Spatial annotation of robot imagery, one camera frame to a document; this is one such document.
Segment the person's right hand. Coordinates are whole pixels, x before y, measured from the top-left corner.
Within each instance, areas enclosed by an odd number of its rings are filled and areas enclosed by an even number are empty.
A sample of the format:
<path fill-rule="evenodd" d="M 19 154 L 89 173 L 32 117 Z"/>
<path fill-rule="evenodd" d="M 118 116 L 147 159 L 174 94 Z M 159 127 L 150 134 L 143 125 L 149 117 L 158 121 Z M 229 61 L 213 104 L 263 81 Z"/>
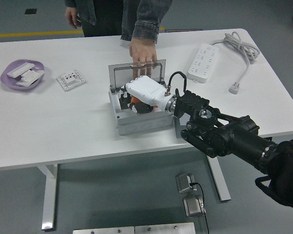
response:
<path fill-rule="evenodd" d="M 78 15 L 78 10 L 75 7 L 66 7 L 65 18 L 67 23 L 73 28 L 81 27 L 81 21 Z"/>

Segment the person's left hand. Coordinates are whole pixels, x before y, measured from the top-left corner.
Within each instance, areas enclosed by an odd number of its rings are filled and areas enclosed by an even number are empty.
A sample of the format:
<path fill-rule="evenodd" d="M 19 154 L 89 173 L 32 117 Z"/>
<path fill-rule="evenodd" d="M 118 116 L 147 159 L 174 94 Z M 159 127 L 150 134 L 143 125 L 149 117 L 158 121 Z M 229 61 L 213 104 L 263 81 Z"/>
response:
<path fill-rule="evenodd" d="M 156 61 L 157 52 L 155 41 L 143 38 L 132 38 L 129 44 L 129 54 L 133 63 Z"/>

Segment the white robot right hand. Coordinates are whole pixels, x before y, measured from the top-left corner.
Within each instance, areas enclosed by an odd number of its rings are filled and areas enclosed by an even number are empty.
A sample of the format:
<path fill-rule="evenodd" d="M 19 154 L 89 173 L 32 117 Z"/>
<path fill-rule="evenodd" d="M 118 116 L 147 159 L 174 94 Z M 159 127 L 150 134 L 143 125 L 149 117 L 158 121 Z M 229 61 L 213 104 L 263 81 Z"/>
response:
<path fill-rule="evenodd" d="M 148 76 L 140 76 L 121 87 L 131 97 L 138 99 L 139 103 L 131 101 L 128 107 L 135 113 L 146 114 L 157 106 L 166 113 L 174 112 L 176 96 L 170 92 L 171 86 L 163 86 Z"/>

